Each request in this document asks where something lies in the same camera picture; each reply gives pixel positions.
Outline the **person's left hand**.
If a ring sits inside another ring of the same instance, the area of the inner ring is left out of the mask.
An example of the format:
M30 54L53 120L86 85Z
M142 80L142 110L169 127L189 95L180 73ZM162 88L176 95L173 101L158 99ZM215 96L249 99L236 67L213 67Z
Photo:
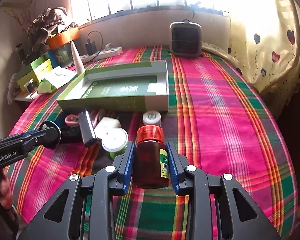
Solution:
M2 180L0 182L0 203L2 207L6 210L12 207L12 193L10 189L10 182L9 179L5 174L2 175Z

